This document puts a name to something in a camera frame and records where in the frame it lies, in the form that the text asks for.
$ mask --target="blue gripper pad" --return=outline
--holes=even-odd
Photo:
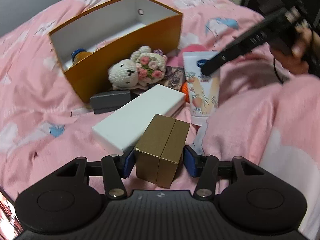
[[[183,163],[187,171],[189,172],[190,176],[192,176],[193,178],[197,178],[200,176],[200,174],[199,170],[196,168],[196,161],[191,151],[193,150],[190,147],[185,146],[183,148]]]
[[[133,148],[132,151],[127,156],[127,158],[125,159],[122,178],[126,179],[130,176],[130,173],[135,163],[136,163],[136,159],[134,156],[134,148]]]

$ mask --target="black cable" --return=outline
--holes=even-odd
[[[284,81],[280,79],[279,74],[278,74],[277,69],[276,69],[276,58],[275,58],[275,57],[273,57],[273,69],[275,70],[275,74],[276,74],[279,82],[280,82],[281,84],[283,84]]]

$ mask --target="metal screw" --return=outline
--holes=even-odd
[[[113,188],[113,189],[109,190],[108,193],[112,197],[120,197],[124,194],[124,190],[120,189],[120,188]]]
[[[200,197],[209,197],[212,195],[212,191],[207,188],[198,189],[196,194]]]

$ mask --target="open box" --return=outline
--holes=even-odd
[[[142,45],[168,53],[177,48],[182,13],[155,0],[111,0],[49,33],[66,78],[84,103],[110,89],[108,68]],[[110,41],[95,51],[97,44]],[[72,65],[71,53],[94,52]]]

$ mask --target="knitted toy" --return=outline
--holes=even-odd
[[[151,53],[151,48],[142,46],[131,54],[130,59],[136,63],[139,80],[143,87],[163,79],[166,71],[167,56],[160,49]]]
[[[137,88],[138,71],[136,64],[130,59],[121,60],[109,68],[109,81],[113,90]]]
[[[121,60],[109,68],[109,81],[113,90],[148,89],[163,79],[166,71],[167,57],[161,50],[151,53],[151,48],[142,46],[132,53],[130,59]]]

